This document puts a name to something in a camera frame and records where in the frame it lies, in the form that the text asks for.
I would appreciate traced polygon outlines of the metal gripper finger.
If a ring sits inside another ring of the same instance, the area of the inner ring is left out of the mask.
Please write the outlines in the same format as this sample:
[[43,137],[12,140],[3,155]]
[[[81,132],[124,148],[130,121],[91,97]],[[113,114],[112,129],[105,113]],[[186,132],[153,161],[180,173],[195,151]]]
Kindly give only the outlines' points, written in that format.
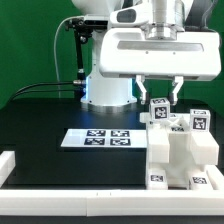
[[178,102],[178,93],[183,83],[184,78],[182,76],[175,76],[172,81],[172,91],[169,93],[169,102],[173,106],[175,106]]
[[148,103],[148,95],[147,90],[144,86],[145,77],[143,75],[137,75],[135,78],[135,82],[141,92],[140,101],[142,105],[146,105]]

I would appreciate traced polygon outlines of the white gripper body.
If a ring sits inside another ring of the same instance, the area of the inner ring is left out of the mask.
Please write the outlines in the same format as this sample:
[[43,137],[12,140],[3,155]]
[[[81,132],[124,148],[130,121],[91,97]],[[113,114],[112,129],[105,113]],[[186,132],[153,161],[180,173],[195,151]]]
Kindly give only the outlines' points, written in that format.
[[113,28],[102,42],[99,70],[104,77],[210,81],[221,72],[216,32],[178,32],[176,40],[146,40],[140,28]]

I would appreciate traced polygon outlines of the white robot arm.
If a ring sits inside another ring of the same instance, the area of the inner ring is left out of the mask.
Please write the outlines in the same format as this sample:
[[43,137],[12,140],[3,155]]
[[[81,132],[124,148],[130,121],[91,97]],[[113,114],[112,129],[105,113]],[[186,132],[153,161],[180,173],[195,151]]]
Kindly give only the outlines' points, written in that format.
[[[73,25],[93,38],[86,106],[100,110],[148,102],[144,81],[172,80],[171,101],[185,80],[211,81],[221,71],[220,36],[186,26],[194,0],[71,0],[81,15]],[[135,81],[141,97],[132,94]]]

